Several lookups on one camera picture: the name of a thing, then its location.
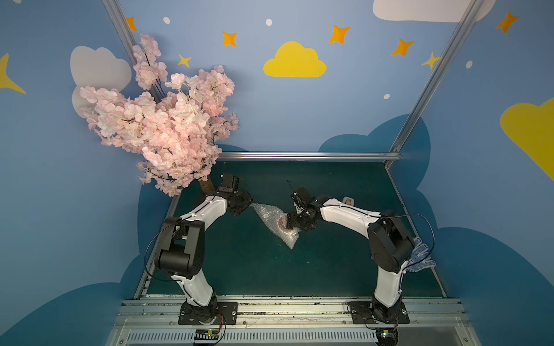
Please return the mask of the white mug red inside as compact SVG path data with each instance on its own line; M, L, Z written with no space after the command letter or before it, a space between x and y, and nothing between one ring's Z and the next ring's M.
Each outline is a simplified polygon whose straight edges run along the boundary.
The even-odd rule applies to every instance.
M291 222L289 221L289 215L285 214L281 216L278 220L278 227L280 229L286 229L286 230L292 230L293 226L291 225Z

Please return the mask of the clear bubble wrap sheet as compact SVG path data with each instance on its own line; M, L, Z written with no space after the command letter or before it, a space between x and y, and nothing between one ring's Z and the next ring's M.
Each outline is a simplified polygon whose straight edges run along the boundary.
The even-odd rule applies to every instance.
M285 215L280 208L276 206L253 203L251 207L258 214L262 222L268 227L268 229L280 238L288 248L293 249L298 238L300 237L300 230L293 228L292 230L280 229L278 227L278 220L281 216Z

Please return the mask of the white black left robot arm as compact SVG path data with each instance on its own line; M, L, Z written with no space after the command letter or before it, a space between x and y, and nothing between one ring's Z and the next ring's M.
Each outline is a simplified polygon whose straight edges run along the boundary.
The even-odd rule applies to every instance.
M154 266L180 286L188 304L206 308L215 297L202 272L207 229L226 212L239 215L251 204L252 197L246 191L216 193L190 213L164 222L154 250Z

